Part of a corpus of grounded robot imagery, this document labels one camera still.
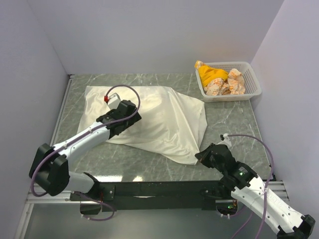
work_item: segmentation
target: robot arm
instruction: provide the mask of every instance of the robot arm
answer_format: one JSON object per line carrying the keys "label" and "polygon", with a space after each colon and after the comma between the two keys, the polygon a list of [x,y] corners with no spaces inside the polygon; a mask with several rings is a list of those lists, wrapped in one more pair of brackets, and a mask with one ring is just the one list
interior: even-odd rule
{"label": "robot arm", "polygon": [[[196,158],[208,168],[216,168],[223,174],[219,181],[231,197],[242,202],[262,218],[264,212],[265,183],[247,164],[236,161],[230,150],[228,137],[219,144],[211,144]],[[277,234],[277,238],[306,239],[312,233],[315,220],[288,206],[271,189],[267,188],[267,213],[265,222]]]}
{"label": "robot arm", "polygon": [[69,172],[69,164],[74,163],[84,152],[115,135],[119,135],[141,119],[141,116],[137,113],[130,119],[107,124],[111,121],[131,116],[137,109],[132,102],[126,100],[121,101],[117,94],[111,95],[107,99],[107,104],[111,110],[105,115],[98,117],[96,122],[84,131],[54,146],[43,144],[37,150],[29,172],[30,178],[33,177],[35,169],[45,157],[56,151],[56,153],[42,165],[35,176],[35,182],[49,195],[56,196],[63,190],[79,191],[88,194],[97,193],[99,188],[98,180],[88,173],[80,174]]}

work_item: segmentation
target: white plastic basket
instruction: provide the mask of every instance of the white plastic basket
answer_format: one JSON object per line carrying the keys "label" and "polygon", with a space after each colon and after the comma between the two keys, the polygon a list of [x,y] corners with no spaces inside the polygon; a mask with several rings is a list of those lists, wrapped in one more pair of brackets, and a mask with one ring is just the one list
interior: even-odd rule
{"label": "white plastic basket", "polygon": [[196,70],[196,77],[198,86],[200,88],[201,94],[203,95],[204,102],[220,102],[220,101],[246,101],[261,94],[261,88],[253,68],[248,62],[238,61],[238,62],[213,62],[205,63],[207,66],[213,68],[223,69],[230,72],[231,69],[236,68],[239,70],[245,79],[245,94],[243,95],[225,95],[225,96],[208,96],[201,85],[200,76],[198,70]]}

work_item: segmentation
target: black metal frame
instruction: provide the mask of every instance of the black metal frame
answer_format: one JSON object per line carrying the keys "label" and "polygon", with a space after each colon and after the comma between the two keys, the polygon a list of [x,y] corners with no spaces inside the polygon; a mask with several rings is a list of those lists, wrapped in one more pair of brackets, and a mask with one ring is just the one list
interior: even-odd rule
{"label": "black metal frame", "polygon": [[[100,183],[103,201],[117,210],[201,208],[216,210],[215,200],[232,199],[218,181]],[[71,194],[71,201],[86,201]]]}

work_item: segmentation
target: white pillow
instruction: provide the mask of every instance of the white pillow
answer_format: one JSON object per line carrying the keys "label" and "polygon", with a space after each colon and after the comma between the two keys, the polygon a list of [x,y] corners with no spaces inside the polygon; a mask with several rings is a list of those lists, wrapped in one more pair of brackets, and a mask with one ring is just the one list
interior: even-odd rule
{"label": "white pillow", "polygon": [[[143,150],[160,153],[183,164],[196,164],[195,154],[207,127],[204,102],[180,94],[170,87],[133,87],[140,95],[139,114],[142,119],[119,136],[107,142],[126,144]],[[85,109],[78,132],[85,130],[96,118],[110,109],[104,96],[110,87],[87,86]],[[130,100],[137,105],[135,93],[125,87],[115,88],[121,100]]]}

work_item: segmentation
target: gray marble surface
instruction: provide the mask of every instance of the gray marble surface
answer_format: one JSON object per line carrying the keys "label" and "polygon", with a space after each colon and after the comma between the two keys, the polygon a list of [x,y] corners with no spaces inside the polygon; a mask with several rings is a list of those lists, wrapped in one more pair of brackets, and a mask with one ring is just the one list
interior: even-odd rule
{"label": "gray marble surface", "polygon": [[[195,74],[102,74],[74,75],[60,118],[54,142],[58,143],[77,133],[84,110],[86,86],[168,86],[177,92],[201,99]],[[200,146],[218,143],[222,133],[245,133],[260,137],[249,101],[205,103],[207,130]],[[263,179],[270,172],[264,148],[258,142],[244,137],[232,138],[233,156],[250,165]],[[104,182],[111,181],[188,181],[219,180],[216,169],[201,164],[182,165],[160,154],[126,145],[102,143],[70,165],[73,172],[88,172]]]}

